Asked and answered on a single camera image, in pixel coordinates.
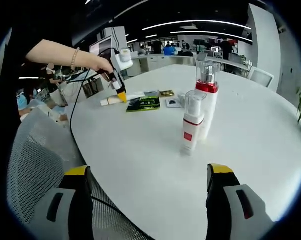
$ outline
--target clear plastic cap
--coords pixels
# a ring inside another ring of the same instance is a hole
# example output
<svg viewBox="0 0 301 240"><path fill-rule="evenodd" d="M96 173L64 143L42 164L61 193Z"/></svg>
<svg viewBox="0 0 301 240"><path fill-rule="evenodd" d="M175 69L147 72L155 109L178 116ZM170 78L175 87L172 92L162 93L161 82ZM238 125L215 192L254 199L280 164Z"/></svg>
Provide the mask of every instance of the clear plastic cap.
<svg viewBox="0 0 301 240"><path fill-rule="evenodd" d="M193 117L199 117L203 115L202 104L203 100L206 98L206 93L198 94L194 90L186 93L185 96L185 113Z"/></svg>

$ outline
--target ceiling light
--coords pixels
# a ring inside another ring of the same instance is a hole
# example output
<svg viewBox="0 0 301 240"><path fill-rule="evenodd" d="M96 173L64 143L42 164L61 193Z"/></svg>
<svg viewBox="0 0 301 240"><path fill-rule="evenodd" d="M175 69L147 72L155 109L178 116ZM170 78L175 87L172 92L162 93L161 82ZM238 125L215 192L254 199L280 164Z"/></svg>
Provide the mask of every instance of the ceiling light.
<svg viewBox="0 0 301 240"><path fill-rule="evenodd" d="M148 29L153 29L153 28L161 27L161 26L166 26L166 25L171 25L171 24L183 24L183 23L215 23L215 24L229 24L229 25L233 25L233 26L237 26L237 27L241 27L241 28L245 28L245 29L251 30L251 28L248 27L248 26L239 25L239 24L232 23L232 22L227 22L227 21L215 21L215 20L186 20L186 21L172 21L172 22L167 22L167 23L163 23L163 24L158 24L158 25L155 25L155 26L146 27L146 28L143 29L143 31L148 30Z"/></svg>
<svg viewBox="0 0 301 240"><path fill-rule="evenodd" d="M214 31L172 31L170 34L189 34L189 33L201 33L201 34L218 34L218 35L226 35L238 39L243 39L249 42L253 42L252 40L249 40L247 38L241 37L241 36L235 36L231 34L221 33L221 32L214 32Z"/></svg>
<svg viewBox="0 0 301 240"><path fill-rule="evenodd" d="M150 36L146 36L146 38L148 39L148 38L152 38L152 37L156 37L157 36L157 34L155 34L155 35L150 35Z"/></svg>
<svg viewBox="0 0 301 240"><path fill-rule="evenodd" d="M137 6L141 5L141 4L144 4L144 3L147 3L149 0L144 0L144 1L141 1L139 3L136 3L135 5L127 8L125 11L122 11L120 14L118 14L116 17L114 17L114 19L117 19L118 17L120 17L121 15L123 15L124 13L132 10L133 8L136 8Z"/></svg>
<svg viewBox="0 0 301 240"><path fill-rule="evenodd" d="M39 77L33 77L33 76L21 76L19 79L40 79Z"/></svg>
<svg viewBox="0 0 301 240"><path fill-rule="evenodd" d="M133 43L133 42L136 42L138 39L135 39L135 40L132 40L132 41L128 41L127 44L130 44L130 43Z"/></svg>

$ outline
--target white pillar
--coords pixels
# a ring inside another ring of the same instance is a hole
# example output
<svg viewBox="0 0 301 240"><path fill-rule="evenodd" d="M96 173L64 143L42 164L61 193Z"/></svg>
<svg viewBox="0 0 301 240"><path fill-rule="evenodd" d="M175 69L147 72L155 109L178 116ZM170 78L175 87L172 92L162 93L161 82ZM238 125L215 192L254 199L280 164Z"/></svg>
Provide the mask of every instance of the white pillar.
<svg viewBox="0 0 301 240"><path fill-rule="evenodd" d="M116 47L116 37L119 42L119 47L117 44L118 50L121 49L127 49L127 40L126 40L126 32L125 32L125 27L123 26L116 26L114 27L114 30L112 31L111 27L105 28L104 30L105 38L112 36L111 38L111 47L115 48Z"/></svg>
<svg viewBox="0 0 301 240"><path fill-rule="evenodd" d="M251 20L253 65L274 75L269 88L276 92L281 73L281 44L274 16L249 4L248 17Z"/></svg>

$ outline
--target white wall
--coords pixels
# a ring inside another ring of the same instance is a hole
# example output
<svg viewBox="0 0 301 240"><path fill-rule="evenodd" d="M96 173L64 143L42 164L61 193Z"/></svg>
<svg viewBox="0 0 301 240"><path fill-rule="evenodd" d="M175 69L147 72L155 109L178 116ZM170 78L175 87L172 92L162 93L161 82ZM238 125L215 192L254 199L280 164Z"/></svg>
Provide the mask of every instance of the white wall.
<svg viewBox="0 0 301 240"><path fill-rule="evenodd" d="M292 33L279 34L281 49L280 82L277 93L298 107L297 88L301 87L301 52Z"/></svg>
<svg viewBox="0 0 301 240"><path fill-rule="evenodd" d="M257 52L257 68L274 75L269 88L276 92L281 73L281 44L274 16L252 4L249 4L248 16L253 20L251 28L254 61Z"/></svg>
<svg viewBox="0 0 301 240"><path fill-rule="evenodd" d="M125 27L116 26L116 27L114 27L114 30L115 30L115 34L116 34L118 42L119 42L118 50L127 49L127 40L126 40ZM116 47L116 40L115 40L115 36L112 33L112 28L111 27L105 28L104 29L104 35L105 35L105 38L109 37L109 36L112 36L111 47L115 48Z"/></svg>
<svg viewBox="0 0 301 240"><path fill-rule="evenodd" d="M238 41L238 55L244 55L247 61L253 61L253 46L243 42Z"/></svg>

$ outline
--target yellow glue gun nozzle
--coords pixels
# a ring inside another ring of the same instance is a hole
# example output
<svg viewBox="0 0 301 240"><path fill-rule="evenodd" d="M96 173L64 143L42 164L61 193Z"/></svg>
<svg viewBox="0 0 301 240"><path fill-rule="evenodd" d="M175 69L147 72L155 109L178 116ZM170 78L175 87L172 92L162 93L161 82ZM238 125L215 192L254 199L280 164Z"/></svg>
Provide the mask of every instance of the yellow glue gun nozzle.
<svg viewBox="0 0 301 240"><path fill-rule="evenodd" d="M124 103L127 103L127 97L126 97L126 92L121 92L118 94L118 97L120 100L122 100Z"/></svg>

